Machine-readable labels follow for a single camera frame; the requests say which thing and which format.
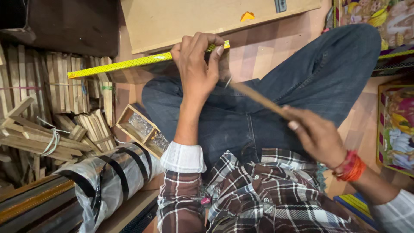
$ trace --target finger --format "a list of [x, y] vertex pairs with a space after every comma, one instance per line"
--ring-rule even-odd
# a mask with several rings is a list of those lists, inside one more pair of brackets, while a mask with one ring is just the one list
[[223, 54], [224, 47], [218, 46], [216, 47], [210, 54], [210, 59], [208, 61], [208, 71], [207, 77], [211, 80], [219, 79], [219, 61], [220, 57]]
[[192, 39], [192, 36], [183, 36], [183, 38], [181, 39], [181, 51], [189, 48]]
[[290, 106], [283, 107], [284, 112], [293, 119], [296, 119], [299, 123], [308, 128], [319, 128], [326, 123], [326, 120], [310, 110], [297, 109]]
[[171, 56], [173, 57], [173, 60], [176, 64], [178, 63], [178, 60], [180, 59], [180, 52], [181, 52], [181, 42], [176, 43], [170, 51]]
[[308, 150], [314, 147], [311, 137], [301, 124], [299, 124], [297, 121], [290, 121], [287, 125], [296, 133], [302, 143], [303, 148]]
[[193, 51], [204, 53], [210, 44], [215, 44], [217, 46], [223, 45], [224, 40], [216, 34], [202, 33], [198, 37], [197, 42], [194, 45]]
[[201, 32], [196, 32], [195, 34], [194, 34], [194, 37], [193, 37], [193, 39], [191, 40], [191, 44], [190, 44], [190, 49], [191, 50], [193, 50], [193, 48], [194, 48], [194, 46], [195, 46], [195, 43], [197, 43], [197, 41], [198, 41], [198, 38], [200, 37], [200, 35], [202, 35], [203, 33], [201, 33]]

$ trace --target tiled floor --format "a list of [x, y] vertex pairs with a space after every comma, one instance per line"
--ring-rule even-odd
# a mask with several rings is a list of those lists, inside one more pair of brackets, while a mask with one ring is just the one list
[[[224, 36], [231, 43], [230, 72], [233, 80], [241, 82], [262, 78], [290, 55], [317, 38], [323, 30], [325, 15], [331, 5], [330, 0], [322, 0], [320, 9]], [[116, 61], [143, 56], [130, 53], [131, 46], [126, 27], [122, 26], [120, 31], [120, 55]], [[375, 160], [378, 85], [395, 78], [371, 78], [338, 131], [347, 148], [357, 149], [369, 167], [393, 184], [413, 191], [412, 179], [382, 168]], [[117, 85], [116, 117], [119, 117], [126, 104], [141, 102], [142, 87], [143, 85]], [[114, 131], [121, 141], [127, 140], [120, 130], [114, 129]], [[326, 191], [330, 198], [355, 191], [350, 185], [333, 179], [329, 172], [325, 173], [325, 177], [327, 177]]]

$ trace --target fingernail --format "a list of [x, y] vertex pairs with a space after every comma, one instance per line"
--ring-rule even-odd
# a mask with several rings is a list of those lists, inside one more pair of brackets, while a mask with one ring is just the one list
[[220, 46], [220, 47], [217, 49], [217, 54], [218, 54], [219, 56], [221, 56], [221, 55], [223, 54], [223, 52], [224, 52], [224, 47], [223, 47], [223, 46]]
[[297, 130], [297, 128], [299, 127], [299, 124], [296, 121], [290, 121], [287, 126], [289, 126], [289, 128], [291, 130]]

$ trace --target plastic-wrapped roll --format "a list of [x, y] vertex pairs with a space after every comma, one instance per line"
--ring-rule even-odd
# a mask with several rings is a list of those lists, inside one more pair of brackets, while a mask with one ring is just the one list
[[125, 143], [115, 149], [112, 154], [88, 158], [56, 171], [76, 183], [76, 197], [84, 209], [80, 232], [95, 232], [144, 183], [164, 171], [159, 159], [137, 143]]

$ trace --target orange plastic piece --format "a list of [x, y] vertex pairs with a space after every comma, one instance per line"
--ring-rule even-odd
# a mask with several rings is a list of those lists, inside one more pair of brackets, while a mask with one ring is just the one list
[[240, 22], [244, 22], [246, 19], [255, 19], [253, 12], [246, 11], [246, 13], [241, 16]]

